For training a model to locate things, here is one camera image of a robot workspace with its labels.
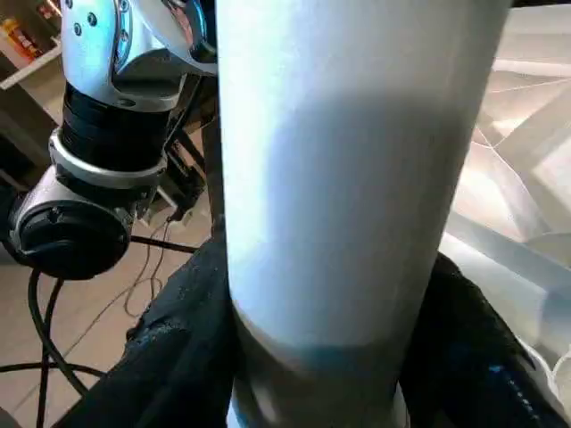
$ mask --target shelf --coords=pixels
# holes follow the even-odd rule
[[[33,61],[30,65],[24,67],[21,70],[16,71],[9,78],[0,83],[0,88],[6,91],[10,89],[12,86],[18,85],[22,80],[31,76],[39,69],[46,66],[49,62],[58,58],[62,54],[62,44],[60,42],[56,43],[57,46],[54,49],[44,53],[42,56]]]

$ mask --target tiled floor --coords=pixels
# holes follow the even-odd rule
[[[161,218],[157,218],[156,223],[159,225]],[[135,233],[149,235],[151,232],[138,224]],[[205,193],[194,208],[194,215],[187,228],[170,228],[170,241],[197,246],[209,234],[210,212]],[[133,283],[143,266],[145,254],[144,245],[132,244],[127,255],[112,271],[92,281],[67,283],[64,286],[52,327],[54,341],[62,352],[75,342],[111,299]],[[144,277],[153,271],[159,254],[158,249],[153,249],[151,263]],[[167,251],[158,277],[166,282],[169,275],[186,260],[185,254]],[[40,360],[40,342],[29,316],[26,298],[28,278],[28,268],[14,265],[0,257],[0,365]],[[40,283],[42,308],[52,290],[53,281],[44,277]],[[141,312],[148,302],[149,294],[149,283],[141,284],[132,299],[131,310]],[[93,330],[67,357],[70,362],[104,371],[117,362],[123,350],[125,332],[135,323],[134,319],[124,313],[123,301],[121,298],[105,312]],[[94,381],[88,375],[81,374],[79,377],[88,385]],[[23,428],[35,426],[38,380],[37,370],[0,374],[0,407],[12,414]],[[53,371],[48,391],[47,426],[55,423],[77,399],[77,393],[62,375]]]

